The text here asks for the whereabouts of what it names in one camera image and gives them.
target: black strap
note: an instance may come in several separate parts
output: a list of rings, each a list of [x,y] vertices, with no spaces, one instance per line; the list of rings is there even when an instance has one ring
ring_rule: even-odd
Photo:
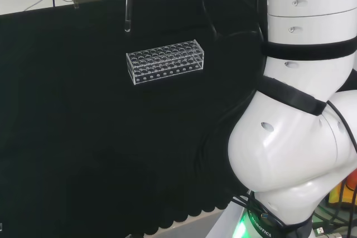
[[[322,114],[326,107],[323,101],[267,76],[260,79],[257,90],[280,103],[316,116]]]
[[[263,55],[283,60],[320,61],[338,59],[349,56],[357,50],[357,36],[346,41],[316,45],[263,42],[261,49]]]

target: black fabric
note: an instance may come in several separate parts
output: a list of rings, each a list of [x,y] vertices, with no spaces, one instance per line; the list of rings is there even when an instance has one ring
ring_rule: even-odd
[[[207,9],[222,33],[256,26],[237,0]],[[134,0],[130,36],[124,12],[106,0],[0,16],[2,237],[153,233],[244,188],[226,149],[245,107],[197,147],[255,87],[259,37],[213,42],[200,0]],[[203,72],[132,84],[126,52],[193,39]]]
[[[261,49],[263,55],[283,60],[320,61],[337,59],[349,56],[357,50],[357,36],[346,41],[316,45],[263,42]]]
[[[326,107],[323,101],[267,76],[262,76],[259,80],[257,90],[274,100],[312,115],[322,114]]]

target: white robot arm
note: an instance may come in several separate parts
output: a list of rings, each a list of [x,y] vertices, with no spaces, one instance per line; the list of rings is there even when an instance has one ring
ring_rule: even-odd
[[[357,0],[268,0],[269,42],[330,44],[356,34]],[[267,57],[264,76],[331,101],[357,138],[357,90],[336,93],[354,64],[355,54],[313,61]],[[230,136],[229,160],[238,179],[286,225],[308,220],[357,168],[346,128],[328,105],[316,116],[259,91]]]

